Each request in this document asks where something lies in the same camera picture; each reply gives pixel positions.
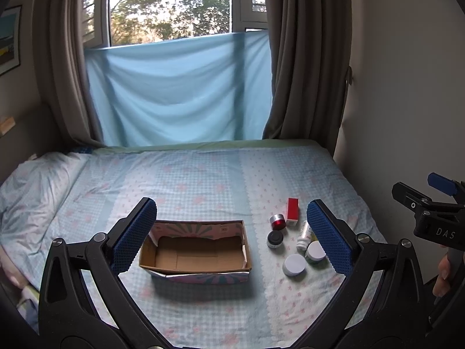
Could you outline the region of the person's right hand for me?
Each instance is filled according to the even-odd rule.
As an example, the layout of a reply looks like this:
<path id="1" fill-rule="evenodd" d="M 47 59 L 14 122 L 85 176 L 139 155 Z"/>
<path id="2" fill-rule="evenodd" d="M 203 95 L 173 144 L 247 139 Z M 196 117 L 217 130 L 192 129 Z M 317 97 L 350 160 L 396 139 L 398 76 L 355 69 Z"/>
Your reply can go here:
<path id="1" fill-rule="evenodd" d="M 438 263 L 438 276 L 433 288 L 433 294 L 435 297 L 442 298 L 450 290 L 450 284 L 448 282 L 448 277 L 451 272 L 451 264 L 448 260 L 447 254 L 443 259 Z"/>

